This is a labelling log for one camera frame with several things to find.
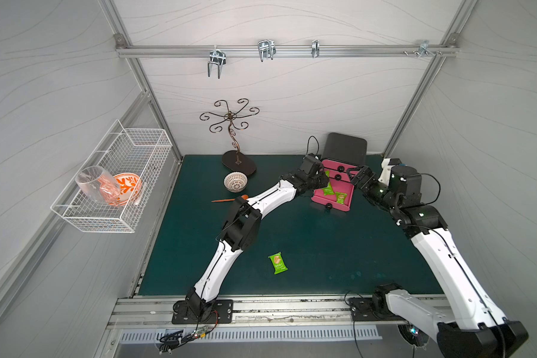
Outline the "black pink drawer cabinet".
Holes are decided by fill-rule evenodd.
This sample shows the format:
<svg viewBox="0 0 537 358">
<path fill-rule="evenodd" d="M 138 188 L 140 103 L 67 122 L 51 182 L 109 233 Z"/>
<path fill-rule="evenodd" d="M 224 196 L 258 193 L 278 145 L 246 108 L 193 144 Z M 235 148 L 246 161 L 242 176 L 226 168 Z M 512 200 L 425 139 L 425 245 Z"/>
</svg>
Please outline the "black pink drawer cabinet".
<svg viewBox="0 0 537 358">
<path fill-rule="evenodd" d="M 330 181 L 334 192 L 348 194 L 345 204 L 336 203 L 336 195 L 324 195 L 323 189 L 317 189 L 311 200 L 326 208 L 348 212 L 351 208 L 354 185 L 350 182 L 351 169 L 365 165 L 368 143 L 365 139 L 347 134 L 330 133 L 327 136 L 322 155 L 325 171 L 330 171 Z"/>
</svg>

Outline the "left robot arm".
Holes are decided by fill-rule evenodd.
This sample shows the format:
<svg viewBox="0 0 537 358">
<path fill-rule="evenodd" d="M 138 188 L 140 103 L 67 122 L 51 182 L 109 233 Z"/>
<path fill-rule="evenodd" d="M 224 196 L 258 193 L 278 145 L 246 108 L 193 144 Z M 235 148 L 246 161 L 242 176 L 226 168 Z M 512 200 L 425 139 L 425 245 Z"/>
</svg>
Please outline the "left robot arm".
<svg viewBox="0 0 537 358">
<path fill-rule="evenodd" d="M 303 157 L 300 167 L 279 177 L 276 185 L 251 198 L 237 198 L 231 205 L 218 246 L 204 274 L 187 293 L 185 303 L 203 316 L 216 301 L 223 281 L 238 256 L 256 240 L 262 220 L 273 210 L 298 196 L 329 184 L 322 161 L 313 153 Z"/>
</svg>

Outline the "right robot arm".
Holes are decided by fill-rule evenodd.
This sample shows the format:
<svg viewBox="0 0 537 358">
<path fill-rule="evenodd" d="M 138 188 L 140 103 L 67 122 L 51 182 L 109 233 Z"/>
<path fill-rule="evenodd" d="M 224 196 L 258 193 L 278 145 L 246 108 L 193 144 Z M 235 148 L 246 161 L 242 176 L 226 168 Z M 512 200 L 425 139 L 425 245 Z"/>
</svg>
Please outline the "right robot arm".
<svg viewBox="0 0 537 358">
<path fill-rule="evenodd" d="M 371 310 L 379 319 L 407 321 L 403 337 L 411 345 L 424 335 L 444 357 L 511 357 L 528 340 L 519 321 L 508 319 L 474 276 L 453 241 L 440 212 L 422 201 L 422 173 L 399 159 L 383 164 L 380 175 L 369 167 L 349 169 L 348 177 L 364 198 L 386 210 L 429 265 L 449 308 L 438 310 L 390 283 L 378 286 Z"/>
</svg>

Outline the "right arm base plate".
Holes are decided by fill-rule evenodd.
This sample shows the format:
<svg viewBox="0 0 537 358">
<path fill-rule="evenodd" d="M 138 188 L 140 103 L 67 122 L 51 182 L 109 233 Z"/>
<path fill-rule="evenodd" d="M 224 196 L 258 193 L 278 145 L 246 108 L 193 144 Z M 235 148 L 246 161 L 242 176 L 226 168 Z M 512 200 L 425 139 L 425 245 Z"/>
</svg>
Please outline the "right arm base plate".
<svg viewBox="0 0 537 358">
<path fill-rule="evenodd" d="M 406 320 L 400 316 L 394 316 L 392 314 L 376 313 L 373 310 L 371 298 L 352 297 L 346 298 L 345 302 L 348 304 L 351 320 L 353 322 L 404 322 Z"/>
</svg>

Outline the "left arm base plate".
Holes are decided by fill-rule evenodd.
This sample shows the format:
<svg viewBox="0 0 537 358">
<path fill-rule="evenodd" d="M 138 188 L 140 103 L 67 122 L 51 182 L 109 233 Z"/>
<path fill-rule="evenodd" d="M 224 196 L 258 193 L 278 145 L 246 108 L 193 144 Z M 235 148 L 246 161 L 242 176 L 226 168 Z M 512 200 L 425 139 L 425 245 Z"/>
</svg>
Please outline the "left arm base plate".
<svg viewBox="0 0 537 358">
<path fill-rule="evenodd" d="M 216 300 L 209 304 L 191 307 L 188 301 L 173 305 L 173 325 L 230 324 L 233 321 L 233 300 Z"/>
</svg>

